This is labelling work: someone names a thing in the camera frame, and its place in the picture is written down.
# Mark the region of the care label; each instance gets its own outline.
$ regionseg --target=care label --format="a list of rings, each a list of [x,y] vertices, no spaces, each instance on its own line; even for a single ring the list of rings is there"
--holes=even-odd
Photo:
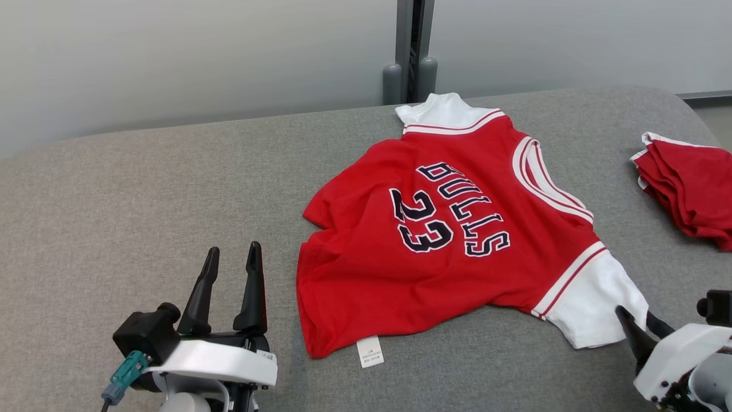
[[[378,336],[364,338],[356,342],[361,358],[361,367],[368,368],[384,363],[384,355],[381,354],[381,345],[378,343]]]

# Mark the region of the gray table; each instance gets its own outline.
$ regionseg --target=gray table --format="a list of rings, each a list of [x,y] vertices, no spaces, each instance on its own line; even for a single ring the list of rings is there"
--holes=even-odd
[[[612,87],[470,99],[500,107],[542,142],[554,181],[595,214],[597,233],[671,325],[732,287],[732,257],[675,229],[636,185],[628,158],[652,130],[716,145],[678,98]],[[133,311],[181,308],[211,246],[221,248],[211,324],[230,330],[251,240],[264,248],[275,389],[263,411],[652,411],[623,342],[573,350],[550,323],[485,307],[412,336],[314,361],[295,299],[310,197],[373,143],[397,138],[392,107],[139,130],[63,141],[0,162],[2,411],[96,411],[122,360],[111,340]],[[113,411],[156,411],[129,391]]]

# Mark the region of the folded red garment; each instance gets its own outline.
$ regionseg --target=folded red garment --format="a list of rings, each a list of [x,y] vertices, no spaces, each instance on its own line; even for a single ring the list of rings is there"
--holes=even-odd
[[[631,158],[643,191],[684,233],[732,251],[732,155],[655,133],[643,134],[643,143],[646,149]]]

